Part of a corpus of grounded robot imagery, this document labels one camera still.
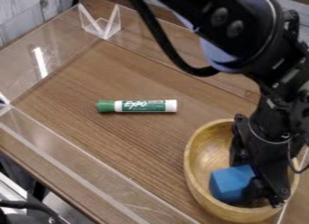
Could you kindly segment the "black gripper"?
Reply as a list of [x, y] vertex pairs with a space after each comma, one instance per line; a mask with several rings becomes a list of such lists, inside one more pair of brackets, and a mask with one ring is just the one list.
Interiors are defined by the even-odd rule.
[[237, 114], [232, 130], [229, 165], [249, 164], [256, 174], [241, 193], [242, 203], [250, 208], [281, 207], [292, 195], [291, 173], [309, 170], [309, 164], [299, 167], [295, 162], [308, 144], [307, 133], [292, 128], [284, 114], [270, 113]]

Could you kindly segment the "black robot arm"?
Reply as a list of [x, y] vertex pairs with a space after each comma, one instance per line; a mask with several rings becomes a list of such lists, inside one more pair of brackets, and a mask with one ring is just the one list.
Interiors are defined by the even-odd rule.
[[209, 67], [192, 67], [176, 52], [158, 23], [154, 37], [176, 65], [192, 75], [240, 73], [261, 91], [257, 109], [237, 115], [229, 149], [230, 178], [241, 186], [221, 189], [226, 203], [291, 197], [292, 162], [309, 145], [309, 45], [300, 39], [300, 15], [277, 0], [158, 0], [200, 36]]

